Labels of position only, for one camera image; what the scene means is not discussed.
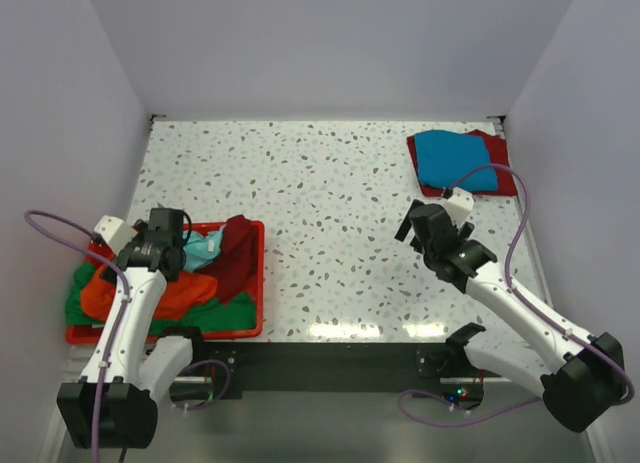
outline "clothing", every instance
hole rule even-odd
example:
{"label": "clothing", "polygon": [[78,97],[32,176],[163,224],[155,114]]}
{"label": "clothing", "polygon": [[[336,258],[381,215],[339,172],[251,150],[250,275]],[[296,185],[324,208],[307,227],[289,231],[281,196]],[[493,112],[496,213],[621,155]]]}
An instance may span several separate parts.
{"label": "clothing", "polygon": [[[67,325],[102,325],[104,321],[91,318],[82,310],[82,289],[89,284],[96,267],[84,262],[73,274],[73,284],[65,304]],[[154,318],[149,334],[157,335],[167,326],[197,326],[203,332],[225,330],[250,330],[257,326],[257,308],[251,296],[243,292],[223,305],[216,297],[192,307],[177,320]]]}
{"label": "clothing", "polygon": [[196,274],[209,275],[218,280],[216,296],[223,303],[245,289],[255,273],[258,261],[257,229],[244,216],[227,220],[220,255],[213,262],[196,270]]}
{"label": "clothing", "polygon": [[[499,136],[488,135],[480,130],[470,131],[469,135],[482,136],[484,139],[487,150],[492,163],[499,163],[501,165],[509,165],[509,152],[507,150],[507,142]],[[413,167],[418,175],[418,159],[416,155],[415,139],[413,136],[407,138],[407,146],[409,147],[409,155]],[[478,195],[493,195],[493,196],[514,196],[518,194],[518,189],[513,181],[513,177],[506,171],[496,171],[498,178],[498,189],[495,191],[474,191],[474,194]],[[428,185],[420,184],[420,190],[425,196],[441,196],[442,188],[433,188]]]}
{"label": "clothing", "polygon": [[185,271],[195,271],[210,264],[220,254],[220,243],[224,227],[218,231],[210,231],[207,236],[203,236],[197,231],[191,233],[189,241],[184,245],[184,252],[187,255],[187,262],[184,265]]}
{"label": "clothing", "polygon": [[[103,280],[100,275],[106,265],[100,266],[81,294],[84,312],[105,321],[111,310],[116,287]],[[178,281],[167,283],[167,289],[160,298],[154,318],[180,319],[194,305],[202,304],[216,294],[218,281],[207,275],[197,275],[181,271]]]}
{"label": "clothing", "polygon": [[[423,131],[414,136],[420,182],[447,188],[472,169],[491,162],[480,136],[444,130]],[[498,178],[493,168],[473,173],[460,183],[467,191],[495,191]]]}

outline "wall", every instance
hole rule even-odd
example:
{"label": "wall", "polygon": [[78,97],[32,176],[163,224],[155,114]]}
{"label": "wall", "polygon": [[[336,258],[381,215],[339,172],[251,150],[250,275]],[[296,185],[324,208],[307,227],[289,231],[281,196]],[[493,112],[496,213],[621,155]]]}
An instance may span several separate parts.
{"label": "wall", "polygon": [[91,0],[172,118],[506,114],[571,0]]}
{"label": "wall", "polygon": [[31,462],[55,405],[80,257],[22,213],[88,226],[124,214],[147,125],[88,0],[0,0],[0,48],[0,459]]}
{"label": "wall", "polygon": [[[557,307],[626,350],[640,384],[640,0],[575,0],[507,119],[514,165]],[[638,399],[604,416],[637,461]]]}

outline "blue folded cloth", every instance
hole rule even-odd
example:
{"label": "blue folded cloth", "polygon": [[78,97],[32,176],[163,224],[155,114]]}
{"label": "blue folded cloth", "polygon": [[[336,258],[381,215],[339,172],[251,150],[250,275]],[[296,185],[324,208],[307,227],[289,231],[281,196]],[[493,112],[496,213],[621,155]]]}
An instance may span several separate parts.
{"label": "blue folded cloth", "polygon": [[[187,254],[184,269],[195,271],[211,263],[220,254],[223,231],[224,226],[218,231],[210,231],[207,236],[202,236],[197,231],[192,232],[189,241],[184,245]],[[183,232],[182,237],[186,238],[187,234],[188,231]]]}
{"label": "blue folded cloth", "polygon": [[[418,179],[423,185],[446,188],[472,169],[491,163],[481,136],[430,130],[417,133],[415,141]],[[460,187],[467,191],[495,191],[498,176],[493,168],[486,168],[469,176]]]}

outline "dark red cloth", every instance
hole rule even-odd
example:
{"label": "dark red cloth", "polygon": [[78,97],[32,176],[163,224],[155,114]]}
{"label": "dark red cloth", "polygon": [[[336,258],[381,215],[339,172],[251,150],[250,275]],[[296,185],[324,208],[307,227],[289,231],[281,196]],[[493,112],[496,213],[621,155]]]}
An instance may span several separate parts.
{"label": "dark red cloth", "polygon": [[[484,144],[489,150],[489,158],[492,163],[500,163],[501,165],[509,165],[509,152],[507,151],[507,142],[499,136],[487,135],[484,131],[473,130],[467,133],[467,135],[481,136],[484,139]],[[413,136],[407,138],[407,146],[409,147],[409,154],[411,155],[411,161],[413,162],[413,168],[416,170],[416,178],[418,178],[418,157],[416,155],[416,140]],[[518,194],[518,189],[513,181],[513,177],[510,173],[501,170],[495,170],[498,176],[498,189],[495,191],[473,191],[474,195],[493,195],[493,196],[515,196]],[[420,190],[424,196],[440,196],[442,195],[441,188],[433,188],[432,186],[423,185],[418,179]]]}
{"label": "dark red cloth", "polygon": [[216,297],[227,303],[244,291],[247,280],[255,273],[258,261],[258,233],[244,216],[227,220],[220,243],[220,254],[211,264],[195,272],[218,280]]}

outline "red plastic bin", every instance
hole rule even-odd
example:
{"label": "red plastic bin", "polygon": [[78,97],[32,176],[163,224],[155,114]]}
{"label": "red plastic bin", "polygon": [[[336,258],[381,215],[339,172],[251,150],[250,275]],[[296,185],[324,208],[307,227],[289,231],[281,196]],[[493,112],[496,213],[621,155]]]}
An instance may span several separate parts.
{"label": "red plastic bin", "polygon": [[[220,229],[225,222],[215,223],[194,223],[193,231],[197,231],[203,235],[206,235],[209,231]],[[251,336],[257,336],[262,332],[263,314],[264,314],[264,223],[258,220],[253,220],[251,226],[255,228],[258,233],[258,262],[256,264],[256,273],[252,275],[244,288],[256,302],[256,327],[250,330],[233,330],[233,331],[207,331],[204,332],[205,340],[219,340],[228,338],[248,338]],[[91,243],[89,249],[95,251],[95,245]],[[72,345],[90,345],[98,343],[100,335],[102,334],[102,327],[93,327],[91,325],[69,325],[67,326],[66,340]],[[156,341],[158,337],[156,335],[149,335],[147,342],[152,343]]]}

